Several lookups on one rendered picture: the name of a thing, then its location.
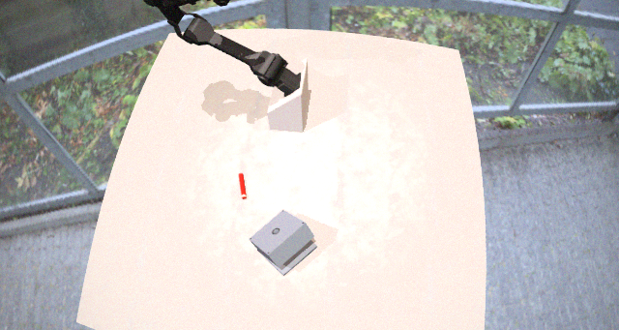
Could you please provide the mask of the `red peg with white band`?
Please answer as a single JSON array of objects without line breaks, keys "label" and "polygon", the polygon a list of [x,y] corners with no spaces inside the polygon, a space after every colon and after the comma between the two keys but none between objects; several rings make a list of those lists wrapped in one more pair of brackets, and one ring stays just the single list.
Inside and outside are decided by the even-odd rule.
[{"label": "red peg with white band", "polygon": [[239,173],[239,183],[240,183],[240,187],[241,187],[241,192],[242,192],[242,199],[246,198],[246,190],[245,190],[245,183],[244,183],[244,175],[243,173]]}]

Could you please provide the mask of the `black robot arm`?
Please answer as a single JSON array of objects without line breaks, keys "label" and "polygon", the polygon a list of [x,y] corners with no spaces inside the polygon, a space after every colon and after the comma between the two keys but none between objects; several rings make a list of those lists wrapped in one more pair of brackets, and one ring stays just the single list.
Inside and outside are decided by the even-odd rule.
[{"label": "black robot arm", "polygon": [[[192,45],[210,45],[227,55],[249,65],[251,71],[268,87],[278,87],[284,97],[300,88],[301,73],[297,75],[286,69],[288,62],[278,53],[256,52],[232,41],[213,30],[210,22],[196,13],[185,13],[179,6],[186,5],[183,0],[143,0],[147,5],[158,7],[166,17],[167,23],[175,29],[177,37]],[[178,26],[184,15],[195,17],[182,35]]]}]

